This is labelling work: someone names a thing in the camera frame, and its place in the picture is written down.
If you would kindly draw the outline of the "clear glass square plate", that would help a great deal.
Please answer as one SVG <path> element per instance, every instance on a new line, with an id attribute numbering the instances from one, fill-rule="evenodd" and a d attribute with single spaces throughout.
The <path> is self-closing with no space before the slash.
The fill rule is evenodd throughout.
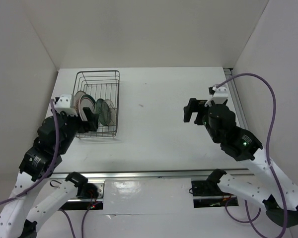
<path id="1" fill-rule="evenodd" d="M 105 118 L 108 126 L 114 126 L 116 124 L 116 109 L 113 102 L 109 99 L 104 100 L 105 103 Z"/>

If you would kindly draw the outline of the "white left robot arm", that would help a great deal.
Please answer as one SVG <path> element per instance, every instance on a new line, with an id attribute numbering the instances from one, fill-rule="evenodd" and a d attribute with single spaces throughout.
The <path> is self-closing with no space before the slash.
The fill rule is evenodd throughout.
<path id="1" fill-rule="evenodd" d="M 49 178 L 61 163 L 76 134 L 95 131 L 98 114 L 83 108 L 87 120 L 56 112 L 43 120 L 33 146 L 25 153 L 19 166 L 16 184 L 9 199 L 2 202 L 0 238 L 34 238 L 42 225 L 72 197 L 90 199 L 98 197 L 97 187 L 78 172 L 68 174 L 53 193 L 37 205 L 34 201 Z"/>

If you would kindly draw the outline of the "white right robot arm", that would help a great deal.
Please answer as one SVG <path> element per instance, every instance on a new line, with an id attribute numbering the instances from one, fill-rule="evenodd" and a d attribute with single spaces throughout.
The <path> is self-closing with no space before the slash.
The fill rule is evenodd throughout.
<path id="1" fill-rule="evenodd" d="M 191 98 L 184 107 L 184 122 L 203 125 L 212 141 L 235 161 L 247 167 L 264 186 L 240 182 L 221 169 L 215 169 L 207 178 L 211 194 L 234 194 L 265 210 L 276 225 L 287 228 L 298 225 L 298 186 L 276 165 L 267 159 L 262 143 L 250 131 L 237 126 L 235 113 L 225 103 L 210 105 L 205 100 Z"/>

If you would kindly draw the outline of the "orange sunburst white plate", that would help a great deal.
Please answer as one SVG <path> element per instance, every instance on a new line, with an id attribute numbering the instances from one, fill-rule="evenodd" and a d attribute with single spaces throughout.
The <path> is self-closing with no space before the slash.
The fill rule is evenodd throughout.
<path id="1" fill-rule="evenodd" d="M 80 98 L 85 95 L 86 93 L 84 91 L 77 91 L 75 96 L 74 96 L 74 108 L 75 108 L 75 111 L 76 113 L 79 115 L 79 100 Z"/>

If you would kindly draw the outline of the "blue white patterned plate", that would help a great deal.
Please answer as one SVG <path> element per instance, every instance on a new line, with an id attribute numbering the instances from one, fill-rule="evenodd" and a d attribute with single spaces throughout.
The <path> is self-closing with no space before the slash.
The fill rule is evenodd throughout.
<path id="1" fill-rule="evenodd" d="M 95 104 L 95 110 L 98 114 L 98 121 L 103 125 L 103 126 L 107 126 L 107 122 L 104 118 L 104 113 L 103 113 L 103 110 L 102 110 L 102 104 L 103 104 L 104 100 L 99 98 L 97 99 L 96 101 L 96 104 Z"/>

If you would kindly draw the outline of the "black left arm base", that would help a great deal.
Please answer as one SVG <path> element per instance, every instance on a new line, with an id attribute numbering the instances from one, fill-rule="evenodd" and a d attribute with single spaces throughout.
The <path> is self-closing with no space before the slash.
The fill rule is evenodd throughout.
<path id="1" fill-rule="evenodd" d="M 104 195 L 104 183 L 87 183 L 82 189 L 77 191 L 76 197 L 79 199 L 101 199 Z"/>

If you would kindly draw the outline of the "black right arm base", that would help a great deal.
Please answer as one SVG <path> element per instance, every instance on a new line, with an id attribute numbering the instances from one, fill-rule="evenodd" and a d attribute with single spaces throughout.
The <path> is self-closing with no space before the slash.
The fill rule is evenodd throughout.
<path id="1" fill-rule="evenodd" d="M 227 192 L 222 192 L 219 187 L 207 180 L 193 180 L 191 181 L 191 188 L 188 192 L 194 197 L 202 198 L 232 198 L 232 195 Z"/>

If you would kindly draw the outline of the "green red rimmed white plate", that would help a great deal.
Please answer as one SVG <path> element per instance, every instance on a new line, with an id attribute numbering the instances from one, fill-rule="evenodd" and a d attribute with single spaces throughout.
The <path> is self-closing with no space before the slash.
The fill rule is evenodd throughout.
<path id="1" fill-rule="evenodd" d="M 87 121 L 87 117 L 83 108 L 89 108 L 91 112 L 95 113 L 95 100 L 92 96 L 84 94 L 80 97 L 78 102 L 79 115 L 82 121 Z"/>

